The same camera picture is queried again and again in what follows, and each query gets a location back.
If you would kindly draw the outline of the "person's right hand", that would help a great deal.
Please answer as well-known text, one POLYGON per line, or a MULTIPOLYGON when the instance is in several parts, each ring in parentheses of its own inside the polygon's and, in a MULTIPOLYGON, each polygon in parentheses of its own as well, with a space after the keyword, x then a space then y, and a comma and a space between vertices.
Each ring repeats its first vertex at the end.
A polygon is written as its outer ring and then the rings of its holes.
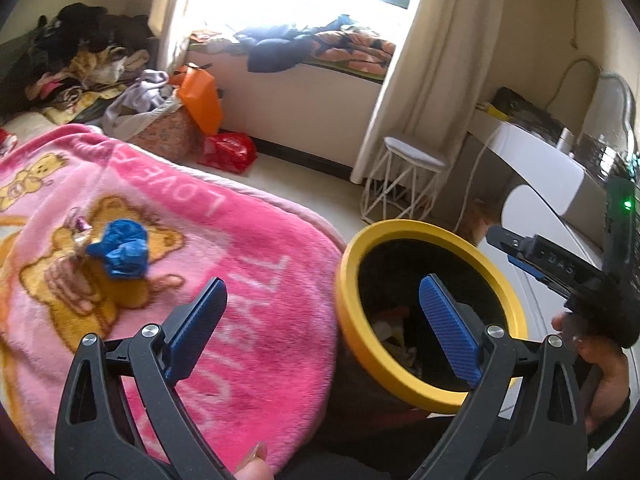
POLYGON ((600 370, 591 401, 585 404, 587 434, 594 434, 624 406, 629 394, 628 360, 612 340, 589 332, 575 332, 570 340, 586 363, 600 370))

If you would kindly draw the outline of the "person's left hand thumb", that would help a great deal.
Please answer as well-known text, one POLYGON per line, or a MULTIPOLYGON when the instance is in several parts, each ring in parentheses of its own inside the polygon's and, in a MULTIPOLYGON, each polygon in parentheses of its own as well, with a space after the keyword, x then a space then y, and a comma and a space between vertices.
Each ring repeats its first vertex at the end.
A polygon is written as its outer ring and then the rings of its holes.
POLYGON ((274 475, 267 463, 268 448, 258 442, 245 456, 233 474, 236 480, 273 480, 274 475))

